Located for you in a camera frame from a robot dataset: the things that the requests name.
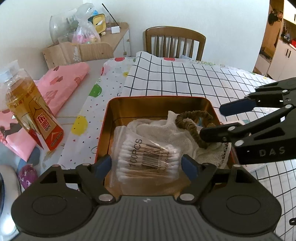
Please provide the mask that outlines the brown hair scrunchie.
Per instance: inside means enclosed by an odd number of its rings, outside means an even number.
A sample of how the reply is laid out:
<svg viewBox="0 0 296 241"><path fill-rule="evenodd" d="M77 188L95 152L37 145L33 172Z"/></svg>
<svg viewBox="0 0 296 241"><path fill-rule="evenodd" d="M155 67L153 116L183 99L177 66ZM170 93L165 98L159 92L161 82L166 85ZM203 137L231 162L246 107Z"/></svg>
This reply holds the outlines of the brown hair scrunchie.
<svg viewBox="0 0 296 241"><path fill-rule="evenodd" d="M187 130L200 148L207 149L210 144L203 141L197 131L196 122L199 119L202 119L207 123L207 128L216 126L213 123L213 116L204 110L185 111L180 113L176 117L175 124L177 128Z"/></svg>

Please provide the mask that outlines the cardboard box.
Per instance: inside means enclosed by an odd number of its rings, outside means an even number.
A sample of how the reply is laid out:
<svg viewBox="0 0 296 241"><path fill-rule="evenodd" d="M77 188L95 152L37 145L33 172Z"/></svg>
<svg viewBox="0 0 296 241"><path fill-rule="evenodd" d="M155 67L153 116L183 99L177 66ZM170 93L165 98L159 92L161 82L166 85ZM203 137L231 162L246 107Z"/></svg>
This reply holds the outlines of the cardboard box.
<svg viewBox="0 0 296 241"><path fill-rule="evenodd" d="M49 69L100 59L113 58L114 50L108 43L74 44L63 42L43 50Z"/></svg>

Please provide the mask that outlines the pink folded cloth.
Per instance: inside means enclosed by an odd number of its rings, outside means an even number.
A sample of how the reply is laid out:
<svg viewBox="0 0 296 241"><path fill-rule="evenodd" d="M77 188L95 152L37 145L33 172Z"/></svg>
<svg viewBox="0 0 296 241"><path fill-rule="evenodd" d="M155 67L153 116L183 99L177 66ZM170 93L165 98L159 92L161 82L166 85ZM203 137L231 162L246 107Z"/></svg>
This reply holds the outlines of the pink folded cloth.
<svg viewBox="0 0 296 241"><path fill-rule="evenodd" d="M85 62L57 66L34 82L54 115L83 81L89 69L89 65ZM21 159L27 161L37 142L25 133L8 109L1 109L1 128L1 142Z"/></svg>

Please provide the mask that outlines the white cloth rag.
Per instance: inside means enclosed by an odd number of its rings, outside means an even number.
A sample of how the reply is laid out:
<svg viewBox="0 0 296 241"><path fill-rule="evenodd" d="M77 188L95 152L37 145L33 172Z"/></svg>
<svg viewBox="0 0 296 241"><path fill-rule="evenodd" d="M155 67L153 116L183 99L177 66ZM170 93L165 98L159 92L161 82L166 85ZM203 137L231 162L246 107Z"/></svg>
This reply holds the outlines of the white cloth rag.
<svg viewBox="0 0 296 241"><path fill-rule="evenodd" d="M176 127L177 114L169 111L165 120L137 119L126 126L114 130L111 157L118 160L119 151L127 133L146 138L157 144L170 144L179 148L181 155L188 154L199 164L211 163L218 168L226 168L230 154L230 144L211 143L207 149L200 148L187 130Z"/></svg>

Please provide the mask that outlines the cotton swab bag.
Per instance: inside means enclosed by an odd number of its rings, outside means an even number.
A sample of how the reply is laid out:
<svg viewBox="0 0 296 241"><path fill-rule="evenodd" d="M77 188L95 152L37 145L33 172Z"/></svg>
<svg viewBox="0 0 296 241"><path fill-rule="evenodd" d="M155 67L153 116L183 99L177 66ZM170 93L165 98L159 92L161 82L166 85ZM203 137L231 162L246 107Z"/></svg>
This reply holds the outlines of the cotton swab bag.
<svg viewBox="0 0 296 241"><path fill-rule="evenodd" d="M109 186L163 185L180 178L181 150L136 134L127 126L114 130Z"/></svg>

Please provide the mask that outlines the amber drink bottle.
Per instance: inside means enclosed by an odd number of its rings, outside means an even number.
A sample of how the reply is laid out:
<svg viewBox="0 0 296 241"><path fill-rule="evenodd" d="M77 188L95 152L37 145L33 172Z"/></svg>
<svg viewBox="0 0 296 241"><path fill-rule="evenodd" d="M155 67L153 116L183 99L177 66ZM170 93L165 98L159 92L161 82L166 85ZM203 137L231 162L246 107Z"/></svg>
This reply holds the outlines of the amber drink bottle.
<svg viewBox="0 0 296 241"><path fill-rule="evenodd" d="M16 60L1 70L1 109L4 108L13 113L18 123L45 151L53 151L62 141L62 127L34 80Z"/></svg>

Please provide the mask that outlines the brown wooden chair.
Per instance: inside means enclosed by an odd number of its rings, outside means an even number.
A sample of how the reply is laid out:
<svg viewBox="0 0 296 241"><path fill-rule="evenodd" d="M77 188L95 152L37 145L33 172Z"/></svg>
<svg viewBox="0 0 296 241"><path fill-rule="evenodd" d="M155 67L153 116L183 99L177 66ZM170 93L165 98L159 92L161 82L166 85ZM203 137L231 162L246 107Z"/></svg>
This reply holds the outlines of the brown wooden chair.
<svg viewBox="0 0 296 241"><path fill-rule="evenodd" d="M196 31L172 26L157 26L145 30L146 51L157 57L182 56L201 61L206 37Z"/></svg>

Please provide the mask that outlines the plastic bag of pink items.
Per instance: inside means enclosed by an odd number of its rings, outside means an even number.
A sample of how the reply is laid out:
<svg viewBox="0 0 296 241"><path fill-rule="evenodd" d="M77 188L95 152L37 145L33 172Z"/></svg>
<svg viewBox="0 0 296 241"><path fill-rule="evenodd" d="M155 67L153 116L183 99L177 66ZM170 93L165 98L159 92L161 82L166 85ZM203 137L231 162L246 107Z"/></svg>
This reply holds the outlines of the plastic bag of pink items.
<svg viewBox="0 0 296 241"><path fill-rule="evenodd" d="M73 34L72 43L92 44L101 42L99 33L96 31L93 23L88 21L94 10L94 5L91 3L85 3L77 9L74 17L78 22L78 27Z"/></svg>

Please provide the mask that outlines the white wall cabinet unit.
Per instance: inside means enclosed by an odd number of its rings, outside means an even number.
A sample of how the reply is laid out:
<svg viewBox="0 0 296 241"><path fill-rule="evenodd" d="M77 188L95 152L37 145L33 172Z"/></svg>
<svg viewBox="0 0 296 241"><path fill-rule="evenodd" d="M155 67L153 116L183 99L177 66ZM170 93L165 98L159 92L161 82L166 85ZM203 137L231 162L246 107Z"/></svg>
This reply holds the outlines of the white wall cabinet unit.
<svg viewBox="0 0 296 241"><path fill-rule="evenodd" d="M295 77L295 1L270 1L255 73L280 81Z"/></svg>

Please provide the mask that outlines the black white grid tablecloth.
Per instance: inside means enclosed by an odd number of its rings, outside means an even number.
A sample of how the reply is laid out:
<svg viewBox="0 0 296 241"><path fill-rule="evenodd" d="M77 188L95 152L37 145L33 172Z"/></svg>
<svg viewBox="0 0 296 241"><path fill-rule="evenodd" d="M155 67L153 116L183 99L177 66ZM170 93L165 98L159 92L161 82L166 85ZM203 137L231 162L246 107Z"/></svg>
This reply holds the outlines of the black white grid tablecloth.
<svg viewBox="0 0 296 241"><path fill-rule="evenodd" d="M185 59L157 58L146 52L125 59L127 69L122 96L176 95L199 96L210 100L222 123L249 123L272 113L274 108L255 108L246 113L223 117L222 104L241 99L273 80L228 66ZM280 202L282 215L275 233L282 240L295 240L295 160L246 165L260 183Z"/></svg>

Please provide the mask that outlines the white side cabinet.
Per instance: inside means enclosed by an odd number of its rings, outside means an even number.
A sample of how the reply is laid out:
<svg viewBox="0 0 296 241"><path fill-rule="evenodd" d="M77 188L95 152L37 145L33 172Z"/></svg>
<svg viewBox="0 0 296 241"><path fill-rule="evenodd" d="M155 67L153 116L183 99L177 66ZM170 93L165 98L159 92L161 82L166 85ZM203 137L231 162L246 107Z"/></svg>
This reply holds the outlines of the white side cabinet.
<svg viewBox="0 0 296 241"><path fill-rule="evenodd" d="M107 31L106 34L101 37L101 40L111 46L114 58L131 56L128 23L121 23L119 33L112 34L111 31Z"/></svg>

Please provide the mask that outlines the clear glass bowl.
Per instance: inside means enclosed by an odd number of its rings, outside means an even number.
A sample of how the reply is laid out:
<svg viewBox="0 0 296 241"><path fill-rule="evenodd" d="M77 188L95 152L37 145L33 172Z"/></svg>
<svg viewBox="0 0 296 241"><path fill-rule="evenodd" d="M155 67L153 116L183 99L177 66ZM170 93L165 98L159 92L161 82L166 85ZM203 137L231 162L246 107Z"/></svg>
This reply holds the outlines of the clear glass bowl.
<svg viewBox="0 0 296 241"><path fill-rule="evenodd" d="M78 27L75 19L77 9L71 9L50 17L49 32L54 45L58 44L58 38L74 32Z"/></svg>

